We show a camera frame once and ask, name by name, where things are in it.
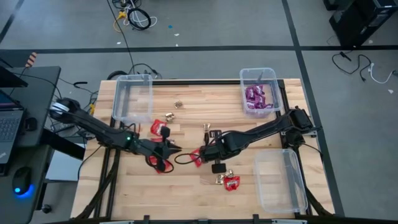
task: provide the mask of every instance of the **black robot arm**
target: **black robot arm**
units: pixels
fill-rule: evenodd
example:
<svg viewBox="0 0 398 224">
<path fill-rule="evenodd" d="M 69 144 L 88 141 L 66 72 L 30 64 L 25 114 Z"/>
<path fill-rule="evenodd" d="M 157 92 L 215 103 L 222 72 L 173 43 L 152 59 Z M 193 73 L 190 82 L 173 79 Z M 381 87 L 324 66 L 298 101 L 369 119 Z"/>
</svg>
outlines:
<svg viewBox="0 0 398 224">
<path fill-rule="evenodd" d="M 226 131 L 215 137 L 214 144 L 202 146 L 200 157 L 203 162 L 229 159 L 238 155 L 250 143 L 282 131 L 290 136 L 289 143 L 297 145 L 303 143 L 302 134 L 313 131 L 313 125 L 305 110 L 296 107 L 285 115 L 249 131 Z"/>
<path fill-rule="evenodd" d="M 128 129 L 114 129 L 102 121 L 90 116 L 86 111 L 80 109 L 79 102 L 63 98 L 53 103 L 50 108 L 51 118 L 61 123 L 73 123 L 93 133 L 99 144 L 105 147 L 120 149 L 134 154 L 142 154 L 146 157 L 155 156 L 159 159 L 168 159 L 178 147 L 171 144 L 164 136 L 163 142 L 153 142 L 148 139 L 139 139 L 139 134 Z M 170 130 L 164 127 L 162 133 L 170 134 Z"/>
</svg>

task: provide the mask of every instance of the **white cable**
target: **white cable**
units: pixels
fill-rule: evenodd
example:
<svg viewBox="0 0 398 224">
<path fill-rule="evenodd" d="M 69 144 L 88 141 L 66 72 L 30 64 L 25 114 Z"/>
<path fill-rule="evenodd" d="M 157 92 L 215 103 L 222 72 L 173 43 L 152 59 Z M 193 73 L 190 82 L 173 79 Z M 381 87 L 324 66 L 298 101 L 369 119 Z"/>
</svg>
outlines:
<svg viewBox="0 0 398 224">
<path fill-rule="evenodd" d="M 371 67 L 368 68 L 368 72 L 371 73 L 371 78 L 372 78 L 375 82 L 377 82 L 378 84 L 386 84 L 386 83 L 388 82 L 388 80 L 390 80 L 391 75 L 395 72 L 395 70 L 391 71 L 391 73 L 390 73 L 390 75 L 388 76 L 387 80 L 384 81 L 384 82 L 380 82 L 380 81 L 377 81 L 377 80 L 373 77 L 373 66 L 374 66 L 374 63 L 371 63 Z"/>
<path fill-rule="evenodd" d="M 132 5 L 132 8 L 135 9 L 135 8 L 136 8 L 136 5 L 133 3 L 132 0 L 130 0 L 130 2 L 131 2 L 131 5 Z M 150 19 L 151 19 L 151 21 L 152 21 L 153 19 L 155 19 L 155 22 L 153 22 L 153 23 L 149 26 L 149 27 L 153 27 L 153 26 L 156 25 L 156 23 L 157 23 L 157 18 L 156 18 L 155 16 L 150 16 Z M 141 22 L 148 21 L 148 19 L 140 20 L 139 17 L 138 17 L 137 11 L 134 11 L 134 12 L 132 13 L 132 20 L 133 20 L 134 22 L 138 22 L 139 25 L 140 25 L 141 27 L 144 27 L 144 25 L 142 25 Z M 127 18 L 123 21 L 123 24 L 124 24 L 124 25 L 126 25 L 126 24 L 129 25 L 129 21 L 128 21 Z"/>
</svg>

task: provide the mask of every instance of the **plastic bin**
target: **plastic bin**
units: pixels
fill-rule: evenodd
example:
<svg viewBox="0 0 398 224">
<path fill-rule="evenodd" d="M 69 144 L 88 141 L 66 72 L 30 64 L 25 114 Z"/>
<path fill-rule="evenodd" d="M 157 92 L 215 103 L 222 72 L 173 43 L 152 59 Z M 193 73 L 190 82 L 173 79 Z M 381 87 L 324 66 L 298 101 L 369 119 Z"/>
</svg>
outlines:
<svg viewBox="0 0 398 224">
<path fill-rule="evenodd" d="M 280 95 L 275 71 L 271 68 L 244 68 L 239 73 L 242 89 L 243 112 L 252 118 L 265 118 L 269 114 L 280 111 L 282 108 L 282 97 Z M 267 109 L 250 109 L 246 100 L 246 88 L 253 85 L 264 85 L 266 104 L 273 104 Z"/>
<path fill-rule="evenodd" d="M 152 77 L 122 75 L 116 80 L 112 117 L 126 125 L 151 123 Z"/>
<path fill-rule="evenodd" d="M 293 150 L 257 153 L 253 171 L 259 203 L 266 212 L 293 213 L 307 209 L 299 161 Z"/>
</svg>

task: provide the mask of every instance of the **black desk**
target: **black desk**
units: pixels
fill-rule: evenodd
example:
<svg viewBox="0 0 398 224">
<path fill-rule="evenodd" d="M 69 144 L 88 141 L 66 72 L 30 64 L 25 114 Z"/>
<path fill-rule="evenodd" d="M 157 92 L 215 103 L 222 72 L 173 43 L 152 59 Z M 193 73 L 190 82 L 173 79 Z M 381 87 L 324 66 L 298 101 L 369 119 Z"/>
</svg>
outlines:
<svg viewBox="0 0 398 224">
<path fill-rule="evenodd" d="M 10 68 L 15 73 L 21 73 L 24 68 Z M 55 85 L 60 75 L 60 67 L 33 67 L 25 70 L 24 75 L 46 79 Z M 21 131 L 17 137 L 17 151 L 11 161 L 8 175 L 0 177 L 0 222 L 29 223 L 33 211 L 41 207 L 46 182 L 44 177 L 51 160 L 52 149 L 64 152 L 77 159 L 83 159 L 84 149 L 61 138 L 44 128 L 52 102 L 55 87 L 43 80 L 32 77 L 21 77 L 29 84 L 26 88 L 15 88 L 11 97 L 26 108 L 28 117 L 36 118 L 37 130 Z M 10 94 L 12 88 L 2 88 Z M 25 197 L 16 197 L 12 191 L 12 176 L 22 167 L 32 168 L 32 191 Z"/>
</svg>

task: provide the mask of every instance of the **laptop keyboard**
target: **laptop keyboard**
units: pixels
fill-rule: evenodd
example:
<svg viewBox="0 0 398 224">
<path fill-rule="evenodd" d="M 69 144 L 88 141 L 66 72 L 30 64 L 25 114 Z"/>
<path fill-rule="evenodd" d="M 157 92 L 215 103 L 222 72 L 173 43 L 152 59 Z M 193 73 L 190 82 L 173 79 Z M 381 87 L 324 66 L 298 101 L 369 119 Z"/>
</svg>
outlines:
<svg viewBox="0 0 398 224">
<path fill-rule="evenodd" d="M 20 118 L 0 118 L 0 142 L 13 141 Z"/>
</svg>

